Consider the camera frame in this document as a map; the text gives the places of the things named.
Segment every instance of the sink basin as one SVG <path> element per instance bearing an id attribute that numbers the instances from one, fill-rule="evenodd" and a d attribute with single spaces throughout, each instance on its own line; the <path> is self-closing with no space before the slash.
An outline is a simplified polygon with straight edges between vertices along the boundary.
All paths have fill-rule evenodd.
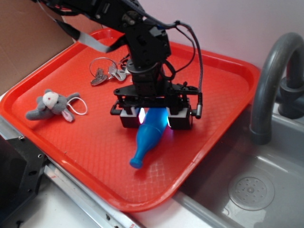
<path id="1" fill-rule="evenodd" d="M 304 227 L 304 125 L 273 114 L 272 141 L 258 146 L 249 120 L 247 109 L 180 191 L 231 227 Z"/>

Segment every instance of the blue bottle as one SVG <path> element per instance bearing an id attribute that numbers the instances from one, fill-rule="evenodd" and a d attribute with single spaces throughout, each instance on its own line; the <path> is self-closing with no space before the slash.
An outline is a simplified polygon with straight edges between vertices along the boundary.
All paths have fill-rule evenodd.
<path id="1" fill-rule="evenodd" d="M 145 154 L 157 145 L 167 126 L 168 113 L 166 108 L 150 108 L 139 126 L 135 156 L 130 160 L 130 165 L 136 169 L 143 166 Z"/>

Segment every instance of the gray faucet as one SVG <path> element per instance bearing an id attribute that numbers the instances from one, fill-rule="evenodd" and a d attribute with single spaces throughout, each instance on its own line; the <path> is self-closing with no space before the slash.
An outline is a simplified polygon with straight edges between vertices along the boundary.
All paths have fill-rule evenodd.
<path id="1" fill-rule="evenodd" d="M 285 69 L 286 77 L 281 79 Z M 268 54 L 257 85 L 250 120 L 253 143 L 270 142 L 275 100 L 282 116 L 296 119 L 304 115 L 303 72 L 304 41 L 297 33 L 284 34 Z"/>

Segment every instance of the red tray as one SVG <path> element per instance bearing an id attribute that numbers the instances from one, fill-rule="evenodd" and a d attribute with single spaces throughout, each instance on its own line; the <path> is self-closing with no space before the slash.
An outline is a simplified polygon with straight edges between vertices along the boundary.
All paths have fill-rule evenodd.
<path id="1" fill-rule="evenodd" d="M 92 36 L 105 44 L 121 34 L 102 29 Z M 192 48 L 171 43 L 169 61 L 176 69 L 186 64 Z M 233 58 L 203 51 L 203 113 L 193 119 L 192 130 L 166 128 L 159 144 L 144 158 L 139 170 L 129 165 L 136 150 L 137 129 L 123 128 L 118 116 L 110 115 L 116 101 L 113 91 L 130 85 L 109 80 L 92 87 L 90 62 L 108 57 L 118 62 L 127 54 L 121 47 L 109 54 L 76 43 L 13 87 L 0 103 L 0 114 L 51 159 L 61 165 L 101 198 L 119 210 L 135 212 L 151 209 L 171 197 L 211 147 L 252 99 L 259 70 Z M 110 61 L 99 61 L 107 68 Z M 174 83 L 187 81 L 197 86 L 198 58 L 179 72 Z M 73 123 L 62 116 L 28 121 L 25 113 L 36 108 L 36 98 L 45 89 L 62 95 L 79 92 L 88 106 L 87 115 L 75 115 Z M 196 96 L 190 96 L 196 106 Z M 81 109 L 82 103 L 75 102 Z"/>

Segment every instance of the gray stuffed bunny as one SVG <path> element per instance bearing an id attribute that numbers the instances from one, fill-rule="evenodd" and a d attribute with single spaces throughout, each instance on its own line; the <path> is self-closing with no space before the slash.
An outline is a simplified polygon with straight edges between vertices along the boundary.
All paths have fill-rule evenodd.
<path id="1" fill-rule="evenodd" d="M 28 120 L 43 120 L 51 118 L 54 115 L 61 114 L 67 121 L 72 122 L 75 118 L 67 109 L 67 105 L 74 97 L 80 97 L 79 93 L 73 93 L 64 97 L 58 93 L 52 92 L 50 89 L 47 89 L 43 96 L 39 96 L 37 98 L 37 108 L 27 112 L 25 117 Z"/>

